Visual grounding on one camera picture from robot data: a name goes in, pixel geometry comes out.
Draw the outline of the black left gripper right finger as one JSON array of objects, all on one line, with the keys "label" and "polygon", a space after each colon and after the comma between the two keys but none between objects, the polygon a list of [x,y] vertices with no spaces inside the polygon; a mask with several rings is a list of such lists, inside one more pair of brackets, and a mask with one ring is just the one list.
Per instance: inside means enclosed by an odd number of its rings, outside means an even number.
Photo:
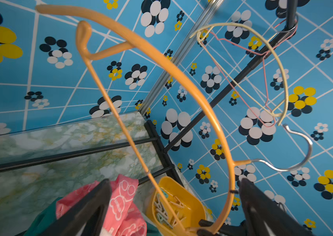
[{"label": "black left gripper right finger", "polygon": [[241,180],[239,196],[249,236],[312,235],[249,180]]}]

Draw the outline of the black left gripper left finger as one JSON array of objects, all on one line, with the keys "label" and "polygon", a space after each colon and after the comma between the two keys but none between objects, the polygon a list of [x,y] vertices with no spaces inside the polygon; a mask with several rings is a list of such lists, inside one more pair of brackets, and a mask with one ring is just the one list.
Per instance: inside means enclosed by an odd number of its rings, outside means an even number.
[{"label": "black left gripper left finger", "polygon": [[98,236],[111,198],[110,180],[101,181],[66,214],[46,228],[41,236],[76,236],[80,230],[83,236]]}]

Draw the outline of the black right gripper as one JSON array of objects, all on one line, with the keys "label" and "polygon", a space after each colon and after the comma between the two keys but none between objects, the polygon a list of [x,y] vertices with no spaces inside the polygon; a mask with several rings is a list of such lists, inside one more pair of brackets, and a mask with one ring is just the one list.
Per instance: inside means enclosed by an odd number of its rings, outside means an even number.
[{"label": "black right gripper", "polygon": [[246,220],[242,221],[239,226],[231,226],[223,224],[218,233],[213,234],[207,230],[200,229],[197,231],[198,236],[247,236],[248,230]]}]

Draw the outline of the pink jacket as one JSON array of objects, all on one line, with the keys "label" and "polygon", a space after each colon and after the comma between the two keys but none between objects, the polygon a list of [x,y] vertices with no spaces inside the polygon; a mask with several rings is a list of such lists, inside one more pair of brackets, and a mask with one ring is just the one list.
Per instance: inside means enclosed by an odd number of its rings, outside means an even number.
[{"label": "pink jacket", "polygon": [[[57,201],[56,218],[59,219],[78,201],[83,199],[97,185],[98,181],[87,184]],[[134,204],[138,180],[118,175],[110,182],[112,195],[100,232],[101,236],[145,236],[147,223]]]}]

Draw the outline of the green jacket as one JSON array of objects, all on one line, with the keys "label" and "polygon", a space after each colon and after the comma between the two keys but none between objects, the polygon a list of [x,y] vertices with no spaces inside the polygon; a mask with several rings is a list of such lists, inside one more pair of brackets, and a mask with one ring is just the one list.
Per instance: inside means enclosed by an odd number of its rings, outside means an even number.
[{"label": "green jacket", "polygon": [[56,221],[56,203],[62,197],[56,198],[45,210],[43,210],[32,222],[25,236],[38,236]]}]

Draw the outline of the wooden hanger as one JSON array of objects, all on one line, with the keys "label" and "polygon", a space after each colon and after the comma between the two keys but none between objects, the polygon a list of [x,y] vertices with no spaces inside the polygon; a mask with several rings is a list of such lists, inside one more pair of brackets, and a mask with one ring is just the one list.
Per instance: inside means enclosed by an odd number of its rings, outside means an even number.
[{"label": "wooden hanger", "polygon": [[[153,61],[155,61],[158,65],[160,65],[167,73],[169,73],[173,78],[175,78],[189,93],[192,94],[195,101],[200,105],[203,113],[207,116],[212,127],[214,128],[217,137],[221,143],[221,146],[224,151],[225,160],[228,167],[229,174],[229,187],[228,194],[225,206],[217,218],[217,220],[212,223],[210,226],[199,226],[197,231],[200,229],[204,229],[209,231],[210,233],[216,234],[223,224],[225,224],[225,220],[230,214],[231,207],[234,201],[235,195],[239,195],[239,191],[235,190],[235,177],[234,177],[234,169],[239,165],[248,165],[252,163],[252,160],[244,160],[244,161],[234,161],[231,156],[231,152],[229,150],[226,138],[224,136],[224,132],[220,125],[220,122],[214,113],[211,105],[206,100],[205,96],[199,91],[199,89],[184,75],[184,73],[174,65],[170,60],[168,60],[162,53],[160,53],[154,46],[149,44],[145,39],[132,32],[128,28],[123,25],[117,23],[111,18],[95,12],[93,10],[89,10],[83,7],[76,6],[59,6],[59,5],[38,5],[36,6],[36,11],[40,14],[48,14],[48,15],[66,15],[66,16],[77,16],[81,18],[81,21],[77,25],[76,31],[76,45],[77,49],[87,66],[87,69],[90,71],[94,81],[96,82],[99,90],[101,91],[103,97],[108,99],[108,94],[102,85],[98,75],[96,74],[92,61],[101,60],[103,58],[109,57],[111,55],[130,50],[133,48],[137,48],[142,51],[144,54],[149,56]],[[90,21],[96,22],[119,36],[124,38],[124,42],[108,48],[106,50],[90,53],[87,49],[87,43],[91,37],[92,29],[90,26]],[[155,187],[155,190],[163,196],[162,191],[160,190],[158,183],[155,181],[154,177],[151,173],[147,173],[147,176],[150,182]]]}]

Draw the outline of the pink clothes hanger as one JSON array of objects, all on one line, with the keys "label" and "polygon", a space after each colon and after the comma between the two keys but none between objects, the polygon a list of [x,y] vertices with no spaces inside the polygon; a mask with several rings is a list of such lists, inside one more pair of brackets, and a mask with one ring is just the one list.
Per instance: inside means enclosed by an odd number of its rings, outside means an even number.
[{"label": "pink clothes hanger", "polygon": [[[297,19],[297,17],[294,17],[292,20],[283,20],[283,21],[286,22],[287,25],[289,23],[292,23],[292,25],[290,26],[290,28],[285,27],[285,29],[276,33],[270,40],[265,39],[263,36],[261,36],[261,34],[259,34],[256,30],[252,29],[250,26],[247,26],[245,24],[240,24],[240,23],[233,23],[233,22],[215,23],[215,24],[206,25],[196,32],[197,33],[196,39],[197,39],[198,43],[201,43],[203,41],[202,39],[199,38],[200,34],[203,31],[206,31],[206,34],[203,35],[204,37],[211,34],[218,41],[227,41],[236,47],[239,47],[241,49],[244,49],[246,51],[249,51],[249,52],[255,54],[255,57],[248,63],[248,65],[235,78],[232,78],[230,76],[230,74],[225,71],[223,66],[221,66],[219,64],[219,62],[214,58],[214,56],[212,56],[211,53],[208,53],[209,57],[213,60],[215,65],[220,70],[220,73],[222,73],[224,75],[225,79],[227,79],[229,81],[228,86],[225,89],[223,89],[219,93],[219,95],[217,95],[210,102],[211,107],[215,107],[230,91],[240,90],[241,91],[240,95],[242,95],[242,94],[246,95],[248,98],[250,98],[252,101],[254,101],[256,103],[256,105],[258,105],[261,109],[266,111],[273,118],[277,118],[278,120],[276,121],[276,125],[280,126],[282,124],[282,121],[284,120],[284,118],[287,115],[288,103],[289,103],[289,92],[288,92],[288,85],[287,85],[287,75],[286,75],[285,69],[282,65],[280,58],[278,57],[277,53],[275,52],[275,49],[279,45],[281,45],[284,41],[291,38],[295,34],[295,32],[297,30],[297,26],[298,26],[298,19]],[[223,26],[223,27],[228,26],[228,27],[235,27],[235,28],[241,28],[241,29],[248,30],[256,38],[258,38],[261,43],[263,43],[264,47],[261,49],[261,51],[256,52],[256,51],[252,51],[248,48],[242,47],[226,38],[218,38],[218,36],[214,32],[212,32],[212,30],[215,27],[219,27],[219,26]],[[280,73],[281,73],[282,84],[283,84],[283,89],[284,89],[284,99],[282,100],[282,102],[280,102],[278,105],[276,105],[274,107],[274,109],[272,109],[272,110],[268,107],[267,101],[265,102],[264,105],[262,105],[255,98],[253,98],[244,88],[242,88],[240,86],[240,82],[243,79],[245,79],[245,77],[247,77],[248,74],[252,70],[254,70],[259,65],[262,65],[263,67],[265,66],[264,65],[265,60],[269,56],[273,56],[275,61],[277,62],[277,65],[278,65]]]}]

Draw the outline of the yellow plastic tray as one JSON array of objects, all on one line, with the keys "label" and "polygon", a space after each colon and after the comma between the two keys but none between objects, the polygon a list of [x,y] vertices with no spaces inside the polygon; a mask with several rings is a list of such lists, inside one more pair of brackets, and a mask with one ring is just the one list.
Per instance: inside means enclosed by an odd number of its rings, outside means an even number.
[{"label": "yellow plastic tray", "polygon": [[202,203],[171,177],[161,178],[158,186],[163,196],[154,191],[146,216],[164,236],[195,236],[206,219]]}]

